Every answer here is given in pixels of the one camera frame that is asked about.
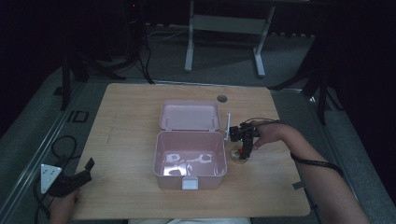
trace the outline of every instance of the wooden table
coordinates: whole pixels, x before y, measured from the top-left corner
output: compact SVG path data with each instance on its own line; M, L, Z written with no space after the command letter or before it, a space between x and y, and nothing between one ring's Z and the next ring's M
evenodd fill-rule
M235 144L225 142L227 174L217 189L160 189L153 173L156 137L165 100L219 103L221 133L250 118L278 119L265 88L110 84L84 148L78 172L95 160L93 181L85 185L75 219L283 217L305 216L310 208L290 153L282 142L251 154L245 164L230 159Z

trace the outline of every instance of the small black object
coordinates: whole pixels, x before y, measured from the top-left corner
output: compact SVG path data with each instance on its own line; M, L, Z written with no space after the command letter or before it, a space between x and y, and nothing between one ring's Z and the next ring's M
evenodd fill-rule
M55 164L57 167L63 167L67 162L67 158L62 156ZM48 194L53 197L64 197L76 189L81 188L86 183L92 180L91 169L94 166L94 161L92 158L85 165L85 170L72 176L64 175L61 172L52 186L48 190Z
M253 138L260 137L260 134L251 123L243 122L240 125L241 127L230 127L229 134L232 142L242 142L239 159L245 160L250 157L250 153L253 149Z

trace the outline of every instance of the wire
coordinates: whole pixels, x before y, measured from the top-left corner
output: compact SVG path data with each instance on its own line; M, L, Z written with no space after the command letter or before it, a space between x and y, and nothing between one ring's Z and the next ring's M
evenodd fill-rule
M52 144L51 144L51 152L52 152L52 154L56 158L60 158L61 157L61 156L58 155L58 153L56 153L55 145L56 145L56 143L58 143L58 141L60 141L62 139L65 139L65 138L72 139L74 145L73 145L73 148L72 148L72 152L67 157L67 161L66 161L64 167L62 167L62 169L64 169L71 160L80 158L80 155L75 156L78 144L77 144L76 138L73 137L72 135L64 135L64 136L61 136L61 137L57 138L55 141L53 141ZM50 219L50 210L49 210L49 208L50 208L50 205L52 204L52 202L54 200L54 198L52 198L52 200L49 203L49 205L47 205L47 206L44 205L44 200L45 200L45 198L47 196L47 193L44 193L41 198L38 196L37 186L38 186L38 182L40 182L40 180L41 180L41 176L39 174L37 179L35 180L35 183L34 183L34 186L33 186L33 195L34 195L35 200L37 202L37 208L35 210L35 224L38 224L38 215L40 213L40 210L42 210L46 214L47 219Z
M180 32L153 32L153 33L149 34L148 36L155 35L155 34L172 34L172 35L169 35L169 36L164 37L164 38L162 38L162 39L156 39L156 40L150 39L150 40L149 40L150 42L161 42L161 41L170 39L170 38L172 38L172 37L174 37L174 36L182 35L182 34L186 33L187 31L189 31L188 28L185 29L185 30L183 30L183 31L180 31Z
M294 154L290 153L291 158L294 161L297 161L299 163L302 164L306 164L306 165L314 165L314 166L320 166L320 167L325 167L325 168L330 168L333 169L334 171L336 171L340 176L343 176L343 171L341 170L340 167L338 167L335 164L332 164L330 162L326 162L326 161L311 161L311 160L303 160L298 158L297 156L295 156Z
M252 126L250 126L250 127L247 127L246 129L241 130L240 133L243 133L243 132L246 132L246 131L248 131L248 130L251 130L251 129L260 127L260 126L262 126L262 125L273 124L273 123L279 123L279 124L289 125L287 122L282 121L282 120L280 120L280 119L265 119L265 118L247 119L247 120L246 120L245 122L243 122L243 123L246 123L246 122L248 122L248 121L252 121L252 120L254 120L254 119L261 119L262 122L260 122L260 123L258 123L258 124L255 124L255 125L252 125Z
M140 57L140 54L139 53L137 54L137 60L139 61L140 66L142 66L141 70L140 69L139 70L143 73L144 78L149 84L155 84L154 81L149 76L149 59L151 57L151 49L148 46L147 49L148 49L148 60L146 61L146 66L143 65L143 61L142 58Z
M50 150L51 150L51 152L52 152L52 154L56 157L56 158L60 158L61 156L60 155L58 155L58 153L56 153L56 149L55 149L55 144L58 142L58 141L60 141L60 140L62 140L62 139L65 139L65 138L70 138L72 141L73 141L73 149L72 149L72 152L70 153L70 156L67 158L67 163L69 163L70 162L70 160L73 160L73 159L77 159L77 158L80 158L81 157L81 155L78 155L78 156L75 156L74 154L76 153L76 150L77 150L77 140L76 140L76 138L75 137L73 137L72 135L64 135L64 136L62 136L62 137L59 137L59 138L57 138L52 144L51 144L51 146L50 146Z

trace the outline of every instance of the gray floor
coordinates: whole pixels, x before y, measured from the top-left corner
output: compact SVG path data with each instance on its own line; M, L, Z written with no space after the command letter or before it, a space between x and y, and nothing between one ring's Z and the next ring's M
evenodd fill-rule
M157 31L180 32L183 27L156 28ZM312 38L294 36L285 38L270 35L262 54L267 76L257 77L252 56L255 37L242 41L206 41L211 35L199 33L195 42L192 72L184 72L187 36L171 34L150 35L151 57L149 73L157 83L187 82L198 84L268 87L293 77L312 43ZM142 49L142 58L148 52ZM118 71L128 77L125 82L145 83L138 66ZM107 77L92 73L88 83L73 82L73 101L60 111L61 97L52 95L61 85L61 70L54 72L26 106L20 117L0 140L0 201L1 223L31 223L36 204L31 182L38 164L54 163L50 144L60 136L73 135L78 140L77 154L88 137L101 96L108 83ZM338 163L346 173L346 181L353 189L373 223L395 223L396 209L375 169L367 157L359 137L347 115L328 103L325 113L327 125L322 126L316 116L316 103L303 97L298 90L304 82L287 90L273 91L279 116L299 129L310 143L329 160ZM71 122L72 111L89 112L87 122ZM70 152L73 144L60 140L56 150ZM73 174L78 161L72 161L67 174ZM315 212L307 217L254 217L253 223L320 223ZM73 223L121 223L120 220L75 221Z

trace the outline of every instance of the table leg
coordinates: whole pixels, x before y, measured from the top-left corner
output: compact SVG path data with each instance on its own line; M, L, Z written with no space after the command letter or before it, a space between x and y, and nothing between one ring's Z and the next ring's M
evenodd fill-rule
M192 55L194 53L194 1L190 0L190 25L189 25L189 45L187 46L186 64L184 70L190 72L192 70Z
M261 33L259 45L257 46L257 48L253 49L254 59L256 61L256 67L257 67L257 75L259 77L265 77L264 65L262 63L262 46L264 45L265 37L267 37L268 35L268 30L270 28L271 20L274 16L274 12L275 12L275 7L271 7L268 16L265 20L265 23L262 27L262 33Z

